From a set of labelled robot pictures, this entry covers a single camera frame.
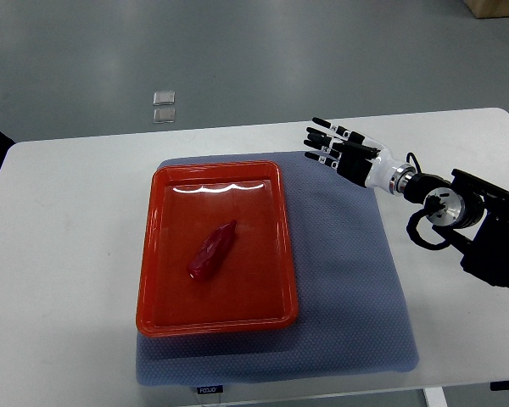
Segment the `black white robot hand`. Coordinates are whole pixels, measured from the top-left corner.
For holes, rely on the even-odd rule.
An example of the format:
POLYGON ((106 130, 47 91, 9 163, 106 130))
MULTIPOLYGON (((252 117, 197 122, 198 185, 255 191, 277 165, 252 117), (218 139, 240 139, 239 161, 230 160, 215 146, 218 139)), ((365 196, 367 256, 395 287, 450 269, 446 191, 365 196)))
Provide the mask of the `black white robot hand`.
POLYGON ((406 174, 406 162, 395 159, 382 143, 362 135, 350 135, 351 131, 341 125, 313 117, 312 122, 336 136, 307 127, 304 145, 323 153, 340 153, 339 158, 305 152, 307 159, 330 168, 338 175, 365 188, 379 187, 388 193, 402 193, 400 182, 406 174))

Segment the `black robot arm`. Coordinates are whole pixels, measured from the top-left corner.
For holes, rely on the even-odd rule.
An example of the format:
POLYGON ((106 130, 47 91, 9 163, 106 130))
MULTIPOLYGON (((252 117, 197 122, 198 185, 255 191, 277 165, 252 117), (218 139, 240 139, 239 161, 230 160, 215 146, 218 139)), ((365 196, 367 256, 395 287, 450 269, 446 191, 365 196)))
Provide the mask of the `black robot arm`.
POLYGON ((462 269, 492 287, 509 289, 509 192, 454 169, 451 181, 422 171, 414 153, 395 159, 382 143, 321 118, 304 141, 307 159, 357 186, 380 188, 420 209, 406 232, 421 248, 458 250, 462 269))

